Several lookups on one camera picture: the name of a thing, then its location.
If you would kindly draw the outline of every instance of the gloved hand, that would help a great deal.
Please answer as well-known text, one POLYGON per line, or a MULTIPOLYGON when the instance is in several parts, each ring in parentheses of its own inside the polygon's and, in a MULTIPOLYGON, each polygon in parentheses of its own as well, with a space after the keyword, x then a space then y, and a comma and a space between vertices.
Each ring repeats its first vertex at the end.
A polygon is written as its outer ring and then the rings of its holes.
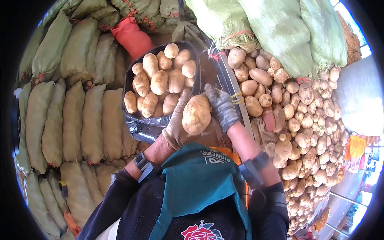
POLYGON ((213 118, 223 129, 224 133, 227 133, 229 127, 239 120, 231 97, 228 93, 214 88, 209 83, 205 85, 204 89, 212 107, 213 118))

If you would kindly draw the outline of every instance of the teal cloth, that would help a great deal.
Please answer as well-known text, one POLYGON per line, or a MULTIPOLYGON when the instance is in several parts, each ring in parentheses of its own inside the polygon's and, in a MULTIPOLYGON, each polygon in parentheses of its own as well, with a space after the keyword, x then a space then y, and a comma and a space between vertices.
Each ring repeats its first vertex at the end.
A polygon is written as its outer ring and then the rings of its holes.
POLYGON ((247 240, 252 239, 251 221, 240 199, 245 181, 227 155, 193 142, 175 152, 162 169, 166 175, 163 204, 149 240, 162 239, 172 218, 198 213, 229 196, 243 220, 247 240))

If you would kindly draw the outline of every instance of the black basket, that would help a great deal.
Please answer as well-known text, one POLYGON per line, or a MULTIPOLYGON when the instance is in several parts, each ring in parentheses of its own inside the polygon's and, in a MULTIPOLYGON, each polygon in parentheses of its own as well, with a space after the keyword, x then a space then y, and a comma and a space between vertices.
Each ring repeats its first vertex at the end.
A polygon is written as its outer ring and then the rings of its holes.
MULTIPOLYGON (((183 49, 188 49, 191 53, 191 60, 196 61, 197 69, 196 69, 195 82, 191 91, 191 96, 198 95, 200 94, 200 91, 201 91, 201 72, 200 72, 199 55, 197 54, 196 49, 189 42, 178 41, 174 43, 179 47, 179 51, 183 49)), ((158 46, 146 52, 145 54, 153 53, 157 55, 160 51, 164 51, 164 49, 168 44, 169 43, 158 46)), ((145 54, 143 54, 139 59, 135 60, 129 66, 128 70, 125 73, 125 84, 124 84, 124 89, 122 93, 121 109, 124 115, 124 121, 127 124, 129 133, 131 134, 131 136, 138 141, 144 141, 151 144, 161 134, 161 131, 163 130, 163 128, 168 126, 169 120, 172 115, 170 114, 170 115, 164 115, 156 118, 145 118, 145 117, 142 117, 138 111, 135 114, 128 113, 124 105, 125 93, 129 91, 133 92, 132 82, 135 74, 133 74, 132 72, 132 66, 136 63, 142 63, 145 54)))

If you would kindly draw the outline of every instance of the pile of potatoes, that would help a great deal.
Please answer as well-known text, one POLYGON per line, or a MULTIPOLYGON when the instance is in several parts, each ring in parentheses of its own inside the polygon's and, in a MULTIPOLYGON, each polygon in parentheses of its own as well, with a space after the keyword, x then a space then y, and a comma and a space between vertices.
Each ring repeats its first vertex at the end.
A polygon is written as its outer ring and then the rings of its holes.
POLYGON ((275 118, 273 164, 280 169, 292 235, 313 219, 314 205, 344 176, 344 146, 349 138, 335 91, 340 69, 322 70, 318 78, 289 78, 280 62, 261 49, 246 54, 233 48, 234 69, 251 117, 271 107, 275 118))
POLYGON ((124 96, 127 112, 139 111, 145 118, 172 114, 183 90, 192 89, 196 70, 191 52, 179 51, 175 43, 168 44, 157 55, 146 54, 142 63, 132 66, 134 92, 124 96))

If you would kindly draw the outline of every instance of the orange sack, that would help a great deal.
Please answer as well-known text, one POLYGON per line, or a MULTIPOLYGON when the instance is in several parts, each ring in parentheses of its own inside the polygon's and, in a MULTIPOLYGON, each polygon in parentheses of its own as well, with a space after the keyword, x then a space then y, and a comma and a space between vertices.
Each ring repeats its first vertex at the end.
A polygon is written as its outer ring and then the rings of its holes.
POLYGON ((111 28, 111 33, 129 52, 132 61, 155 47, 148 34, 140 31, 134 17, 122 19, 116 27, 111 28))

